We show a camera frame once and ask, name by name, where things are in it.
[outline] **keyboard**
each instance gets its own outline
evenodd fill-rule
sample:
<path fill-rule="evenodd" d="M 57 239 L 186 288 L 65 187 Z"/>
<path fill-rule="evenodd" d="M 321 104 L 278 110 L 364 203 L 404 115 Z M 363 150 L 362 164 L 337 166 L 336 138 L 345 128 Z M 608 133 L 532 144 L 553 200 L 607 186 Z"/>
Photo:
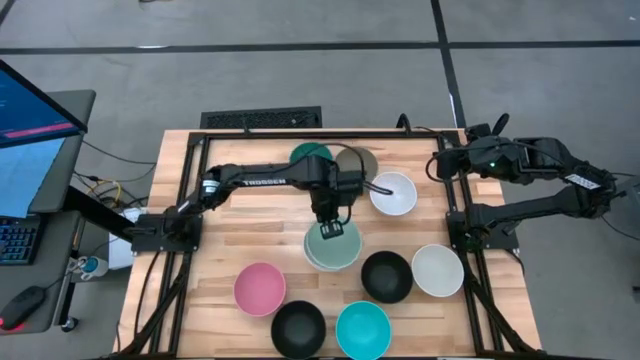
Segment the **keyboard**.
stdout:
<path fill-rule="evenodd" d="M 33 263 L 43 224 L 37 215 L 29 215 L 26 219 L 0 217 L 0 266 Z"/>
<path fill-rule="evenodd" d="M 319 106 L 306 108 L 259 109 L 205 112 L 201 129 L 291 129 L 321 128 Z"/>

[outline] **computer mouse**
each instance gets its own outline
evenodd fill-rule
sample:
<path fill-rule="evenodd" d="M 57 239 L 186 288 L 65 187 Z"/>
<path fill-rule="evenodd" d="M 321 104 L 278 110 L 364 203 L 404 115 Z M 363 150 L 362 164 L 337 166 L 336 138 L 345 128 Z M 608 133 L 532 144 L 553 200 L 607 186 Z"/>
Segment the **computer mouse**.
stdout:
<path fill-rule="evenodd" d="M 44 302 L 46 290 L 39 286 L 30 286 L 11 299 L 0 312 L 0 329 L 12 330 L 27 320 Z"/>

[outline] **yellow cable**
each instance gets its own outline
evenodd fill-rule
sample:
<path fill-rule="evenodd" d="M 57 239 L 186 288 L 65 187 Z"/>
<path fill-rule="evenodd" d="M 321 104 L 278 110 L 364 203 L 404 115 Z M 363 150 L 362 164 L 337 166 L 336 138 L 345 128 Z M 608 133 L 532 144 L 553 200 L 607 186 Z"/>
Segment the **yellow cable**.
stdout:
<path fill-rule="evenodd" d="M 120 195 L 122 194 L 122 185 L 120 185 L 120 183 L 117 182 L 116 180 L 111 180 L 111 179 L 99 180 L 99 181 L 96 182 L 95 185 L 89 187 L 89 190 L 87 190 L 87 194 L 93 193 L 95 195 L 95 190 L 100 185 L 103 185 L 103 184 L 112 184 L 112 185 L 115 185 L 118 188 L 118 192 L 116 193 L 116 197 L 114 198 L 113 204 L 111 205 L 111 207 L 113 207 L 113 205 L 118 203 L 118 200 L 120 199 Z"/>

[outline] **white bowl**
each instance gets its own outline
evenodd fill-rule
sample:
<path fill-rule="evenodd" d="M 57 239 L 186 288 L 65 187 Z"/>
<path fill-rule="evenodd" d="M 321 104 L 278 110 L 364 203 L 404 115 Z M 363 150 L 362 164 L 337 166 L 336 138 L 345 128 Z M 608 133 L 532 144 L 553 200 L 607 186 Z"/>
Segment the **white bowl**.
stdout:
<path fill-rule="evenodd" d="M 464 280 L 464 269 L 458 255 L 442 245 L 423 246 L 411 261 L 413 279 L 422 291 L 435 297 L 456 293 Z"/>
<path fill-rule="evenodd" d="M 369 197 L 376 209 L 381 213 L 400 216 L 408 213 L 416 206 L 418 191 L 413 181 L 399 172 L 386 172 L 373 179 L 373 183 L 393 191 L 392 195 L 383 195 L 369 191 Z"/>

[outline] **black bowl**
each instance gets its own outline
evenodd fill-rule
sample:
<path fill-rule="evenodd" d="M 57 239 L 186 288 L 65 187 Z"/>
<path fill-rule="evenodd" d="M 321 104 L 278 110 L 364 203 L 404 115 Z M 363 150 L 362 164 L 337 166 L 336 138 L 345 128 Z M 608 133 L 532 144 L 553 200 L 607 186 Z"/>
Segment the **black bowl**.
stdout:
<path fill-rule="evenodd" d="M 320 310 L 306 301 L 283 306 L 271 323 L 271 340 L 278 352 L 289 359 L 313 356 L 324 342 L 327 326 Z"/>
<path fill-rule="evenodd" d="M 400 255 L 391 251 L 377 252 L 362 265 L 362 285 L 372 298 L 382 303 L 401 301 L 411 291 L 411 266 Z"/>

